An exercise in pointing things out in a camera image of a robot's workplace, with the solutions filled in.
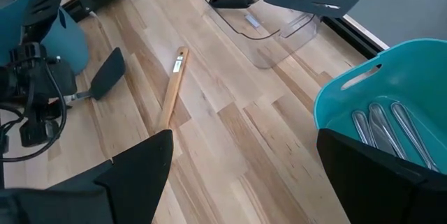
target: wooden floor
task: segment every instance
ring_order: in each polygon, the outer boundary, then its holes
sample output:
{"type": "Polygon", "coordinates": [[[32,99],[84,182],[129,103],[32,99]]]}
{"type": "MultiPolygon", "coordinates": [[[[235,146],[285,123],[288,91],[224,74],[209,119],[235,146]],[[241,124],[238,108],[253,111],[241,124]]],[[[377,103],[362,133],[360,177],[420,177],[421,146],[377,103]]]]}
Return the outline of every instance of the wooden floor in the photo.
{"type": "MultiPolygon", "coordinates": [[[[76,104],[47,153],[5,165],[7,187],[46,188],[154,134],[175,50],[186,45],[173,164],[154,223],[348,223],[318,158],[312,112],[321,87],[365,59],[322,25],[260,70],[206,8],[203,0],[117,0],[83,20],[91,59],[78,90],[114,47],[125,78],[103,100],[76,104]]],[[[24,154],[17,131],[10,138],[8,156],[24,154]]]]}

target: wooden handle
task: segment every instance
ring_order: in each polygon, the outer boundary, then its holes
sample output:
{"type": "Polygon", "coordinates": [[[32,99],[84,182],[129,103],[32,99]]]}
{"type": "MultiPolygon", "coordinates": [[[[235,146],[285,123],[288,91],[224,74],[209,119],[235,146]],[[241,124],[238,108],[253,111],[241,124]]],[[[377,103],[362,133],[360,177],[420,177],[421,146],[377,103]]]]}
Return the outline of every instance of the wooden handle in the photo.
{"type": "Polygon", "coordinates": [[[186,47],[180,47],[177,50],[173,72],[171,73],[168,90],[166,91],[163,107],[161,108],[161,116],[157,126],[157,132],[169,128],[170,116],[173,114],[175,99],[182,81],[182,74],[186,65],[186,59],[189,56],[189,50],[186,47]]]}

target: black cable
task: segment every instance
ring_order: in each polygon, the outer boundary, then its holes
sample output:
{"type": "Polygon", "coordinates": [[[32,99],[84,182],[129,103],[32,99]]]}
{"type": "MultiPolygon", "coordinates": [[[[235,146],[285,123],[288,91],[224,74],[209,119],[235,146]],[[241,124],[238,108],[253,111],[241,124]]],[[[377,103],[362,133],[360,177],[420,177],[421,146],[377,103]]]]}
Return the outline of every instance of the black cable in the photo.
{"type": "Polygon", "coordinates": [[[48,66],[48,64],[44,61],[42,61],[42,63],[45,65],[45,72],[47,73],[54,89],[57,92],[57,96],[59,98],[59,102],[61,105],[61,123],[59,125],[59,130],[57,131],[57,133],[53,136],[53,138],[45,145],[43,146],[41,149],[39,149],[38,151],[26,155],[26,156],[22,156],[22,157],[17,157],[17,158],[0,158],[0,162],[19,162],[19,161],[25,161],[25,160],[29,160],[31,158],[34,158],[36,156],[41,155],[43,152],[47,151],[55,142],[57,139],[59,139],[64,127],[65,127],[65,123],[67,121],[67,107],[65,104],[65,100],[64,100],[64,96],[62,96],[62,92],[61,89],[59,88],[59,85],[57,85],[56,80],[54,79],[53,74],[51,73],[50,67],[48,66]]]}
{"type": "Polygon", "coordinates": [[[3,139],[3,137],[8,133],[8,131],[17,123],[22,122],[22,120],[25,118],[25,114],[29,111],[29,108],[31,107],[31,105],[33,104],[33,100],[34,100],[34,79],[33,76],[30,75],[29,77],[29,89],[28,89],[28,99],[27,99],[27,105],[25,106],[24,112],[20,113],[17,109],[13,108],[13,107],[9,107],[4,105],[3,107],[5,108],[4,110],[8,110],[10,112],[13,112],[14,114],[16,114],[19,118],[15,119],[15,120],[11,120],[3,125],[0,126],[0,140],[3,139]]]}

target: black handle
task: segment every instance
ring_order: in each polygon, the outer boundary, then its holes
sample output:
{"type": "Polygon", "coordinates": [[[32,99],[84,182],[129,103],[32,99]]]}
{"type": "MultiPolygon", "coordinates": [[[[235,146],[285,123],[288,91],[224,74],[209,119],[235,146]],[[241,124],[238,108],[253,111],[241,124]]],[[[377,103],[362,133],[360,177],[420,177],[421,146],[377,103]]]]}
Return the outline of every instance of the black handle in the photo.
{"type": "Polygon", "coordinates": [[[208,4],[213,8],[248,8],[254,0],[209,0],[208,4]]]}

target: metal spoon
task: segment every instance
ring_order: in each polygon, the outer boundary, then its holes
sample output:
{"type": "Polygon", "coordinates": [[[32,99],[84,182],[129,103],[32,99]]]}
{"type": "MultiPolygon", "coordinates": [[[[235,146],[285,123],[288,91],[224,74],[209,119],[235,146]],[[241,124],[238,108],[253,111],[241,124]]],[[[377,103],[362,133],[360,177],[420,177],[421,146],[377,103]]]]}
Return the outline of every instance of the metal spoon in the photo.
{"type": "Polygon", "coordinates": [[[391,112],[393,112],[394,117],[396,118],[400,127],[405,132],[406,136],[410,139],[411,143],[418,151],[420,157],[424,160],[426,166],[431,170],[439,172],[439,168],[428,152],[427,147],[425,147],[424,142],[422,141],[418,130],[414,126],[414,122],[413,120],[411,120],[411,117],[405,106],[403,106],[403,104],[401,104],[400,102],[395,102],[391,105],[391,112]]]}
{"type": "Polygon", "coordinates": [[[357,133],[359,134],[362,143],[371,147],[376,147],[376,142],[372,137],[366,114],[361,110],[355,110],[352,112],[352,120],[354,121],[354,126],[356,126],[357,133]]]}
{"type": "Polygon", "coordinates": [[[401,159],[408,160],[404,148],[397,140],[396,133],[386,118],[385,111],[378,103],[369,105],[369,124],[377,148],[389,154],[397,154],[401,159]]]}

